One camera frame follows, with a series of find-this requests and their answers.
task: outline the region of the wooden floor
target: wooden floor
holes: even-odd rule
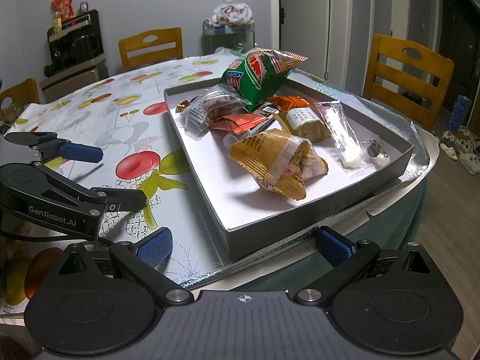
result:
[[[470,360],[480,343],[480,175],[442,150],[428,175],[427,202],[417,241],[429,252],[464,311],[454,346]]]

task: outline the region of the dining table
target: dining table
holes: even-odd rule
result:
[[[164,102],[164,90],[195,81],[219,78],[238,53],[221,49],[215,54],[187,57],[124,72],[49,104],[30,104],[11,131],[52,131],[60,138],[100,147],[100,163],[57,158],[51,169],[86,188],[138,188],[152,172],[158,186],[146,209],[126,217],[109,212],[99,235],[112,242],[137,242],[158,227],[173,235],[171,255],[157,268],[168,278],[190,290],[300,289],[330,267],[316,251],[311,232],[292,238],[240,261],[231,261],[222,246],[206,203],[189,169]],[[312,88],[322,80],[295,71],[289,76]],[[397,249],[415,238],[426,196],[426,174],[438,157],[433,136],[418,129],[429,163],[414,178],[389,186],[377,197],[336,213],[320,223],[329,225],[356,241],[370,239],[381,247]],[[145,172],[133,172],[138,162]],[[14,218],[2,226],[11,230]],[[61,235],[34,226],[31,236]],[[73,241],[22,243],[18,254],[33,258],[46,248],[65,247]],[[85,242],[90,250],[105,246]],[[28,299],[17,305],[0,300],[0,314],[21,316]]]

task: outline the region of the chair backrest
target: chair backrest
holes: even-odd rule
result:
[[[144,42],[143,40],[149,36],[154,35],[157,38],[151,42]],[[141,50],[147,47],[159,46],[175,42],[175,47],[168,49],[145,52],[144,54],[128,57],[127,53],[131,51]],[[150,30],[143,33],[133,35],[130,38],[120,39],[118,41],[118,49],[120,50],[120,59],[123,71],[129,71],[137,66],[161,62],[167,59],[182,59],[182,29],[180,27],[164,28],[162,30]]]
[[[409,49],[414,49],[418,58],[407,55],[406,50]],[[439,79],[438,86],[435,87],[404,71],[387,66],[387,64],[379,61],[380,55],[411,65],[437,77]],[[453,69],[454,63],[450,59],[421,44],[411,40],[375,34],[371,43],[370,59],[362,97],[367,100],[372,97],[380,100],[417,121],[425,130],[430,131],[445,99]],[[388,80],[423,97],[431,102],[430,108],[427,110],[406,97],[375,83],[375,77]]]
[[[7,98],[11,98],[11,104],[8,107],[2,107],[1,104]],[[25,106],[30,103],[40,104],[35,78],[26,79],[24,82],[0,92],[0,120],[11,125],[23,112]]]

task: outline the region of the patterned tablecloth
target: patterned tablecloth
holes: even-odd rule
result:
[[[235,58],[236,55],[230,50],[222,50],[212,55],[167,61],[122,73],[81,88],[56,102],[29,105],[10,131],[54,131],[60,138],[101,147],[104,159],[99,164],[59,159],[49,165],[58,173],[87,188],[137,188],[152,173],[157,173],[155,179],[158,187],[150,199],[151,215],[148,215],[147,210],[146,219],[143,213],[145,210],[142,210],[131,218],[121,220],[124,213],[107,214],[102,222],[100,236],[115,242],[136,242],[156,227],[169,227],[173,234],[173,251],[170,258],[160,265],[159,270],[185,287],[203,285],[221,275],[264,261],[311,236],[310,228],[305,229],[265,250],[232,263],[222,247],[188,168],[166,112],[163,92],[168,87],[220,77]],[[289,77],[319,92],[338,92],[301,71],[291,72]],[[370,102],[363,104],[356,96],[343,91],[340,94],[342,101],[361,108],[362,112],[370,117],[379,115]],[[396,127],[398,131],[395,132],[418,146],[421,154],[424,150],[422,141],[418,143],[417,135],[409,128],[409,123],[403,120],[403,123],[399,122],[398,125],[402,125],[403,130]],[[131,169],[136,167],[134,163],[142,156],[149,156],[153,165],[146,169],[145,173],[133,178]],[[412,174],[413,178],[416,177],[425,166],[424,162],[415,162],[414,157],[412,167],[415,171],[410,174],[406,172],[406,179],[412,179]],[[322,224],[340,222],[370,204],[373,199],[335,214],[325,219]],[[4,228],[8,227],[5,218],[4,215]],[[30,235],[41,237],[58,233],[36,226]],[[28,258],[33,258],[46,248],[64,249],[71,242],[23,243],[18,255],[25,256],[28,263]],[[0,300],[0,314],[22,313],[27,303],[26,298],[15,306],[7,304],[5,299],[3,302]]]

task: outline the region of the silver screw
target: silver screw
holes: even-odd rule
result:
[[[322,293],[312,288],[306,288],[298,292],[298,297],[305,302],[316,302],[322,297]]]
[[[166,298],[170,302],[180,303],[184,300],[187,300],[189,297],[189,293],[184,289],[173,289],[166,293]]]

